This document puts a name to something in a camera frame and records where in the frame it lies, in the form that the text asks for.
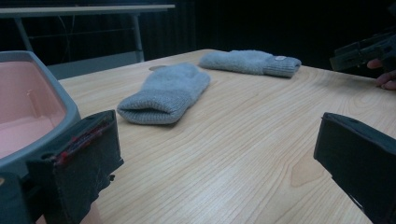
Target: wood grain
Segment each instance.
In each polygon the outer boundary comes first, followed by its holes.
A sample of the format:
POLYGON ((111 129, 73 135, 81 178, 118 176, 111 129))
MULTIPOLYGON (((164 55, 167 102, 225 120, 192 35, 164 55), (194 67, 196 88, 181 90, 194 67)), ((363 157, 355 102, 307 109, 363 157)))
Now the wood grain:
MULTIPOLYGON (((150 67, 209 51, 61 83, 86 117, 138 92, 150 67)), ((209 87, 177 124, 117 117, 125 164, 96 201, 104 223, 370 223, 313 151, 324 112, 396 137, 396 91, 306 66, 291 79, 205 71, 209 87)))

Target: sock cuff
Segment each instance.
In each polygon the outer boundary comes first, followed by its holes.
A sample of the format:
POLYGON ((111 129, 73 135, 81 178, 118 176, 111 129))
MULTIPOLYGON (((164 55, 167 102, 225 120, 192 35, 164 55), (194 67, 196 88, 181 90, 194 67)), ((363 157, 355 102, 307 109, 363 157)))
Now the sock cuff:
POLYGON ((182 90, 142 90, 122 100, 117 112, 139 124, 167 124, 178 121, 191 106, 191 97, 182 90))

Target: black plastic part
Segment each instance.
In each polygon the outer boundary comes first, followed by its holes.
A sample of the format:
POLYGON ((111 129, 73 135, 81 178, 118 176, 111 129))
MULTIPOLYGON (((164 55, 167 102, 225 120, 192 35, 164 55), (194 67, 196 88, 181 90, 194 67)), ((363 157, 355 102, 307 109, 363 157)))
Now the black plastic part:
POLYGON ((0 173, 0 223, 31 224, 32 219, 25 203, 19 177, 0 173))
POLYGON ((352 118, 325 113, 314 158, 373 223, 396 223, 396 140, 352 118))
POLYGON ((123 164, 115 111, 82 119, 39 150, 26 162, 23 180, 0 173, 7 178, 0 224, 34 223, 42 215, 48 224, 80 223, 123 164))

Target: table leg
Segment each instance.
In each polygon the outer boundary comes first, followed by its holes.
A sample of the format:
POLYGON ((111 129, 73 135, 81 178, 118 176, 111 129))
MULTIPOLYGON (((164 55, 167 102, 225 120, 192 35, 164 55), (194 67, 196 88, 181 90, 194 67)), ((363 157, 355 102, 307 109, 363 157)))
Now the table leg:
POLYGON ((20 34, 21 34, 21 37, 22 37, 22 40, 23 40, 23 43, 24 43, 26 49, 33 52, 32 45, 30 44, 30 41, 29 41, 29 37, 26 34, 26 31, 23 27, 22 19, 17 17, 17 18, 14 18, 14 21, 17 24, 18 30, 20 31, 20 34))
POLYGON ((134 23, 134 42, 136 44, 136 57, 139 62, 145 61, 145 56, 143 53, 142 47, 142 39, 140 38, 140 27, 139 27, 139 14, 133 14, 133 23, 134 23))

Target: white tag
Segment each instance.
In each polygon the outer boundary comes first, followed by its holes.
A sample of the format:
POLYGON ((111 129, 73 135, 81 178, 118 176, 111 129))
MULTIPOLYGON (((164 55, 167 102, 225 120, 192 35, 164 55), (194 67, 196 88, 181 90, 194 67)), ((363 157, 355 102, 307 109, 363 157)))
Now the white tag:
POLYGON ((285 60, 285 59, 286 59, 285 56, 276 56, 275 57, 275 60, 277 60, 277 61, 282 61, 282 60, 285 60))

